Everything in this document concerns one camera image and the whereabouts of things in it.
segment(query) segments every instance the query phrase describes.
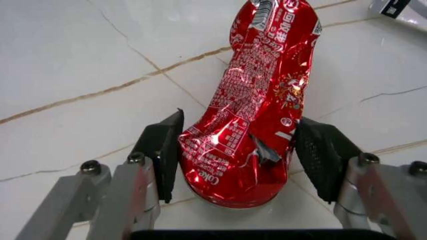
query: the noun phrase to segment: white tile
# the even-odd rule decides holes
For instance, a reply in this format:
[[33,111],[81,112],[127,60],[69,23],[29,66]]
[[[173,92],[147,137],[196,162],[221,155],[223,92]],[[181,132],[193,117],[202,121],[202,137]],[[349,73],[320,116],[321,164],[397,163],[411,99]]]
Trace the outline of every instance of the white tile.
[[161,68],[229,46],[231,24],[245,2],[94,1],[131,45]]
[[89,233],[89,224],[84,225],[77,225],[71,228],[71,230],[68,233],[68,236],[66,237],[66,240],[83,240],[86,239]]
[[292,158],[290,160],[288,173],[295,174],[303,170],[304,169],[303,169],[303,166],[301,165],[300,159],[298,158],[297,151],[294,150],[292,153]]
[[312,8],[322,8],[328,5],[346,3],[348,0],[306,0],[306,1],[310,4]]
[[[194,196],[195,194],[188,186],[187,181],[184,178],[183,171],[181,170],[181,167],[178,164],[178,169],[176,170],[176,175],[175,175],[175,184],[173,185],[173,191],[172,191],[172,200],[170,201],[169,204],[191,199]],[[167,206],[168,204],[165,203],[164,201],[160,201],[160,205]]]
[[326,201],[322,200],[318,196],[318,192],[310,181],[309,177],[305,172],[299,172],[297,174],[293,174],[290,178],[295,181],[295,183],[304,189],[304,191],[310,194],[313,198],[317,200],[318,203],[322,204],[325,208],[327,208],[331,213],[334,210],[334,203],[328,204]]
[[[101,164],[107,165],[113,175],[116,167],[125,162],[132,148],[133,145],[108,156],[97,158],[97,160]],[[0,197],[0,213],[2,216],[8,216],[0,219],[0,239],[14,239],[56,181],[60,177],[76,174],[79,167],[80,164],[64,171],[38,173],[0,182],[0,196],[2,196]],[[192,197],[194,197],[193,192],[187,186],[181,169],[178,168],[171,203]],[[89,224],[76,223],[67,239],[85,239],[88,230]]]
[[401,166],[408,165],[414,161],[427,162],[427,142],[416,146],[410,146],[395,151],[389,150],[377,153],[382,164]]
[[371,152],[424,140],[427,88],[379,96],[346,107],[322,120],[335,125],[357,146]]
[[0,3],[0,119],[155,69],[86,0]]
[[[426,85],[426,63],[426,35],[388,19],[326,28],[304,115],[336,125],[366,151],[423,140],[427,88],[402,92]],[[402,94],[367,99],[394,93]]]
[[59,177],[74,175],[78,167],[0,182],[0,238],[14,239]]
[[388,19],[323,29],[314,49],[305,116],[319,118],[380,93],[424,86],[426,53],[425,34]]
[[227,66],[214,56],[181,65],[167,73],[205,107],[209,106]]
[[233,54],[234,51],[230,49],[228,51],[223,51],[221,53],[216,54],[215,57],[223,61],[228,66],[228,64],[232,60]]
[[372,0],[356,0],[315,10],[322,26],[378,16],[369,11]]
[[274,200],[258,208],[221,208],[199,198],[163,207],[154,228],[322,229],[341,228],[341,224],[331,212],[288,181]]
[[134,143],[145,126],[184,110],[187,128],[204,108],[162,75],[112,93],[0,125],[0,179],[61,169]]

